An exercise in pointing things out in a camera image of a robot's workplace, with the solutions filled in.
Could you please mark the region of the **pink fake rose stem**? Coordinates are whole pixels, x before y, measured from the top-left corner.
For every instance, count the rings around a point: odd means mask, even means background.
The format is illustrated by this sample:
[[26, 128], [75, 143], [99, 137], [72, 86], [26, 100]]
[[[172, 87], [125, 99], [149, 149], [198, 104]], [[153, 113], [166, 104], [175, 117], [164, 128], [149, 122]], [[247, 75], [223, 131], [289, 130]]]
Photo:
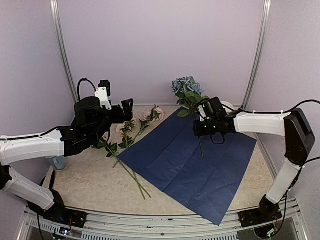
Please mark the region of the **pink fake rose stem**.
[[[141, 136], [142, 133], [144, 133], [144, 131], [149, 127], [150, 122], [151, 122], [150, 120], [139, 119], [138, 120], [139, 130], [138, 130], [137, 134], [135, 136], [130, 136], [130, 133], [134, 130], [134, 128], [136, 127], [136, 124], [135, 124], [134, 120], [126, 121], [124, 123], [123, 129], [121, 130], [122, 135], [123, 135], [122, 142], [120, 144], [118, 144], [118, 146], [123, 150], [126, 150], [126, 149], [132, 147], [136, 143], [137, 138], [139, 136]], [[142, 186], [142, 184], [138, 180], [138, 176], [137, 176], [136, 172], [133, 170], [131, 170], [129, 172], [129, 170], [125, 167], [124, 163], [118, 157], [117, 157], [117, 163], [120, 163], [122, 165], [122, 167], [127, 171], [127, 173], [129, 173], [129, 175], [135, 180], [143, 199], [146, 200], [145, 194], [149, 198], [151, 198], [151, 195], [148, 193], [148, 191]]]

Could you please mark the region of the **pink fake peony stem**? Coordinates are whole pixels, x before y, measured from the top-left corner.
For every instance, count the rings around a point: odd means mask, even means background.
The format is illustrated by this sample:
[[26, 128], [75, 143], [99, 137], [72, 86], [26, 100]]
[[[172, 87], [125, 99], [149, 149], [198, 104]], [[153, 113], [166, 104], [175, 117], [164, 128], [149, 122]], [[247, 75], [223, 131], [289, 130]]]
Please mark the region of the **pink fake peony stem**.
[[[159, 106], [155, 105], [150, 111], [146, 111], [143, 114], [142, 118], [139, 118], [139, 119], [141, 119], [141, 120], [150, 120], [150, 124], [149, 124], [149, 127], [150, 127], [153, 122], [163, 120], [164, 116], [165, 116], [165, 114], [164, 114], [164, 111], [162, 110], [162, 108], [160, 108]], [[134, 120], [134, 123], [140, 129], [139, 121], [138, 121], [138, 123], [136, 123], [135, 120]], [[121, 135], [122, 135], [122, 137], [123, 137], [123, 134], [122, 134], [121, 130], [124, 128], [124, 125], [119, 130]]]

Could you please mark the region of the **small pink rose stem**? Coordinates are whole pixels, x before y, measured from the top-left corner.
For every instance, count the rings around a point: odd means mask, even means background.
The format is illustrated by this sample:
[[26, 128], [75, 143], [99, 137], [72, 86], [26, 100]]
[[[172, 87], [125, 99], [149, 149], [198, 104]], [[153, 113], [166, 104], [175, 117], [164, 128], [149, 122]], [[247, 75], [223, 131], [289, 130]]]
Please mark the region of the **small pink rose stem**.
[[105, 149], [107, 154], [106, 158], [114, 158], [115, 164], [113, 165], [113, 168], [116, 167], [116, 165], [119, 163], [119, 153], [118, 153], [118, 144], [112, 143], [112, 141], [107, 141], [104, 137], [102, 137], [96, 145], [92, 146], [93, 149]]

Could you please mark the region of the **blue fake hydrangea flower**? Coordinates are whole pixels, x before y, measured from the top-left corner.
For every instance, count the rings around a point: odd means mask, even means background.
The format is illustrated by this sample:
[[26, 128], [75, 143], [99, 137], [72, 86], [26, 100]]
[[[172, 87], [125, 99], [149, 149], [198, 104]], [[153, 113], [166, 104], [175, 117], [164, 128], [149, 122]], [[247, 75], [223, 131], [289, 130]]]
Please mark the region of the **blue fake hydrangea flower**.
[[195, 121], [197, 119], [198, 104], [203, 99], [208, 99], [207, 96], [202, 96], [204, 91], [201, 85], [195, 81], [193, 76], [185, 76], [173, 80], [171, 90], [178, 98], [177, 104], [186, 108], [178, 116], [184, 118], [190, 115]]

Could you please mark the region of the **blue wrapping paper sheet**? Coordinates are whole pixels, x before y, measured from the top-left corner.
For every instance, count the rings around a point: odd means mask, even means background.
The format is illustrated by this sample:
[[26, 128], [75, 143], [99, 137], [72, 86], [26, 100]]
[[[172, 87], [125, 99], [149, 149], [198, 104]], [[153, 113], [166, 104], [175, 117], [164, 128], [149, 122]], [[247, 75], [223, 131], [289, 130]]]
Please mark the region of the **blue wrapping paper sheet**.
[[255, 147], [256, 140], [241, 133], [197, 138], [193, 118], [174, 112], [119, 158], [160, 191], [219, 225]]

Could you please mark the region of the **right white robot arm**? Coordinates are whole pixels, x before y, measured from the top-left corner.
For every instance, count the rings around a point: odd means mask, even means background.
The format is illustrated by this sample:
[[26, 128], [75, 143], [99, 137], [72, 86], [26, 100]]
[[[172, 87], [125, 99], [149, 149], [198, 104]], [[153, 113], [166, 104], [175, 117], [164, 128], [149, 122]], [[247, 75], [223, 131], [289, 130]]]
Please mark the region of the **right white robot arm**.
[[305, 164], [312, 161], [309, 155], [316, 137], [300, 107], [306, 103], [319, 101], [308, 99], [288, 110], [269, 112], [232, 109], [218, 97], [204, 99], [196, 105], [199, 119], [193, 122], [195, 136], [256, 135], [261, 151], [275, 168], [273, 184], [264, 197], [266, 203], [255, 212], [260, 222], [275, 214], [275, 205], [295, 185]]

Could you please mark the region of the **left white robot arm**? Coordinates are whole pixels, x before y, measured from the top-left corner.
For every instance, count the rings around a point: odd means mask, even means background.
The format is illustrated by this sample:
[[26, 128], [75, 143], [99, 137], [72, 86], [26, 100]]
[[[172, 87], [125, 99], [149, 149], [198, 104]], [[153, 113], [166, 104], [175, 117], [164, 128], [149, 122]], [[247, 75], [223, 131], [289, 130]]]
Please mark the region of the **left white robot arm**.
[[37, 158], [70, 157], [90, 147], [98, 147], [99, 140], [113, 124], [133, 118], [132, 98], [123, 100], [110, 110], [101, 106], [96, 96], [86, 97], [74, 105], [75, 118], [70, 126], [57, 126], [43, 133], [0, 138], [0, 188], [40, 209], [50, 212], [63, 223], [70, 218], [60, 194], [44, 188], [20, 175], [10, 165]]

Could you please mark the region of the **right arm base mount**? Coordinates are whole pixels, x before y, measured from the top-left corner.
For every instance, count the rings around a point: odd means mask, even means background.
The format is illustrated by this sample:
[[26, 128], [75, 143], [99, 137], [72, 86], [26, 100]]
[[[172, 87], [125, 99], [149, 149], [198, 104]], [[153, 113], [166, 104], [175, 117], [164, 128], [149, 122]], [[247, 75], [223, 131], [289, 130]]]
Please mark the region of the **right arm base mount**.
[[242, 228], [268, 223], [283, 217], [279, 202], [273, 203], [267, 194], [260, 200], [258, 208], [240, 211], [238, 216]]

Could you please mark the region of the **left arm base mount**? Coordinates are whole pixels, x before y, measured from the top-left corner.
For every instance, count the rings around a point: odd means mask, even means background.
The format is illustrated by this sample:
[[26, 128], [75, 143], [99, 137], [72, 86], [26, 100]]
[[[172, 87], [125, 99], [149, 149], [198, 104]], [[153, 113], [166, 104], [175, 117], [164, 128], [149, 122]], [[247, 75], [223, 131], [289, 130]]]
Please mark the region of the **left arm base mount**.
[[54, 197], [54, 205], [50, 209], [44, 210], [30, 201], [27, 202], [28, 207], [46, 220], [83, 229], [88, 214], [84, 211], [66, 208], [61, 195], [53, 189], [51, 192]]

